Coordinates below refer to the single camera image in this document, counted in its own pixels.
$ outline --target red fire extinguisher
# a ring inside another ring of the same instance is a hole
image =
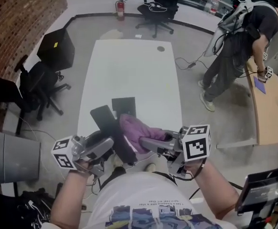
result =
[[[119,21],[124,20],[124,9],[125,9],[124,3],[125,3],[124,0],[119,0],[116,2],[116,11],[118,14]]]

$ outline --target plastic bottle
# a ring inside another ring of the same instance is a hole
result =
[[[219,5],[220,5],[219,0],[208,0],[205,5],[204,11],[212,15],[215,15],[219,8]]]

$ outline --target man in black shirt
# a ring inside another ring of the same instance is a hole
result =
[[[200,99],[206,109],[215,111],[213,99],[221,95],[244,72],[244,67],[251,55],[254,56],[258,66],[258,75],[264,76],[264,49],[268,46],[272,37],[278,32],[278,8],[277,13],[267,6],[256,6],[248,13],[243,25],[252,24],[260,33],[260,38],[254,40],[246,31],[229,35],[221,53],[205,73],[203,80],[198,85],[205,90]]]

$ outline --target black t-shirt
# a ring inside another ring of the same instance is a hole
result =
[[[264,34],[268,41],[278,32],[278,15],[267,6],[256,6],[248,13],[243,21],[245,27],[252,23],[261,34]],[[230,35],[229,40],[231,54],[226,57],[232,57],[231,60],[235,67],[245,65],[246,61],[253,54],[252,46],[254,39],[245,31]]]

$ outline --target blue object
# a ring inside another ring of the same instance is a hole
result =
[[[254,76],[255,87],[258,88],[264,94],[267,94],[265,91],[264,83],[260,82],[257,77]]]

